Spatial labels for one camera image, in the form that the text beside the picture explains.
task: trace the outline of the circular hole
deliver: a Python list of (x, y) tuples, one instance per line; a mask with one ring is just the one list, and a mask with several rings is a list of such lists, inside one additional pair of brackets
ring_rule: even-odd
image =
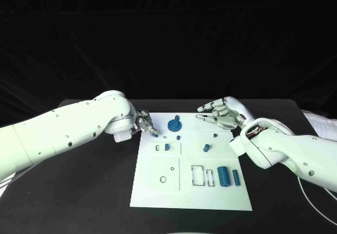
[(163, 176), (160, 177), (160, 182), (164, 183), (167, 181), (167, 178)]

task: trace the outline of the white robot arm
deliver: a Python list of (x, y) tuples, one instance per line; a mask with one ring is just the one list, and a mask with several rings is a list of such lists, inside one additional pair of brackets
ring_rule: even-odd
[(336, 141), (317, 136), (295, 136), (277, 120), (255, 119), (234, 97), (208, 103), (198, 111), (212, 108), (213, 116), (198, 115), (196, 118), (223, 129), (242, 128), (241, 135), (229, 143), (239, 156), (247, 153), (264, 169), (283, 163), (301, 179), (337, 192)]
[(120, 91), (64, 106), (0, 128), (0, 181), (23, 168), (94, 140), (105, 131), (117, 142), (137, 131), (159, 134), (149, 111)]

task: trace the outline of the black curtain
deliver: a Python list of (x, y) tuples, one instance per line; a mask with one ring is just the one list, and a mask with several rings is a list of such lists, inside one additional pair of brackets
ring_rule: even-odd
[(26, 1), (3, 9), (2, 125), (111, 89), (130, 99), (291, 98), (334, 112), (336, 13), (321, 3)]

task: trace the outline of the black table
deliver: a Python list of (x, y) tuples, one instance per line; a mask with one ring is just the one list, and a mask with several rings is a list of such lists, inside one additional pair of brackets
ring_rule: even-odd
[[(196, 112), (209, 101), (131, 102), (151, 112)], [(65, 100), (61, 106), (75, 102)], [(242, 102), (257, 117), (275, 118), (298, 135), (316, 135), (294, 101)], [(336, 233), (337, 228), (304, 198), (295, 175), (281, 164), (261, 169), (247, 155), (239, 159), (252, 212), (130, 207), (140, 137), (137, 134), (115, 143), (113, 135), (103, 133), (97, 140), (48, 159), (0, 198), (0, 233)], [(337, 220), (334, 199), (319, 186), (306, 181), (303, 185), (319, 209)]]

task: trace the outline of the white cord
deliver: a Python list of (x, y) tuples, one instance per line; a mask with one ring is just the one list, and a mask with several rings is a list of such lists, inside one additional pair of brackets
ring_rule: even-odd
[(41, 162), (38, 162), (36, 164), (33, 164), (19, 175), (16, 175), (13, 178), (5, 180), (0, 182), (0, 189), (3, 187), (6, 187), (7, 185), (10, 185), (38, 165)]
[(333, 193), (326, 189), (326, 191), (329, 192), (329, 194), (331, 195), (331, 197), (336, 199), (337, 201), (337, 197), (333, 195)]
[(313, 203), (311, 203), (311, 201), (310, 201), (310, 199), (308, 199), (308, 197), (307, 197), (307, 194), (306, 194), (306, 192), (304, 192), (304, 187), (303, 187), (303, 184), (301, 184), (301, 181), (300, 181), (300, 177), (297, 177), (297, 178), (298, 178), (300, 187), (301, 187), (304, 196), (306, 196), (306, 198), (307, 198), (307, 200), (308, 200), (308, 203), (311, 204), (311, 206), (314, 207), (314, 209), (316, 209), (316, 211), (320, 213), (320, 215), (321, 215), (334, 225), (337, 225), (337, 223), (334, 223), (334, 222), (323, 215), (323, 213), (319, 211), (319, 209), (317, 209), (316, 206), (313, 205)]

